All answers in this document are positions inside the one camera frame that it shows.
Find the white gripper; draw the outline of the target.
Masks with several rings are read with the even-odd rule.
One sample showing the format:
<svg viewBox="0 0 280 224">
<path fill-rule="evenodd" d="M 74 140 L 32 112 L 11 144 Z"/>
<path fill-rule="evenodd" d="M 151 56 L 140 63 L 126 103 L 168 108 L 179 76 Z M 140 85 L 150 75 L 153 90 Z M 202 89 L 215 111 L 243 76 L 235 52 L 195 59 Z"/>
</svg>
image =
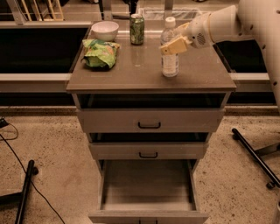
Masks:
<svg viewBox="0 0 280 224">
<path fill-rule="evenodd" d="M 186 52 L 190 44 L 195 48 L 210 46 L 211 39 L 208 30 L 209 16 L 209 13 L 205 13 L 194 18 L 190 23 L 180 25 L 177 31 L 181 35 L 161 45 L 160 52 L 163 55 L 172 55 Z"/>
</svg>

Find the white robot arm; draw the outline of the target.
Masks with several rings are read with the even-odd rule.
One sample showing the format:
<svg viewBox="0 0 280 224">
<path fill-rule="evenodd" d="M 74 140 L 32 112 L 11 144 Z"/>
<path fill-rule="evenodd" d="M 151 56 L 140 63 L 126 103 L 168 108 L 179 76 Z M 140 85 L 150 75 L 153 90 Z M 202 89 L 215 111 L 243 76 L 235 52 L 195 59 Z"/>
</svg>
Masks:
<svg viewBox="0 0 280 224">
<path fill-rule="evenodd" d="M 280 1 L 240 0 L 239 4 L 207 12 L 175 29 L 175 37 L 160 47 L 163 55 L 183 53 L 222 41 L 253 39 L 261 49 L 269 81 L 280 109 Z"/>
</svg>

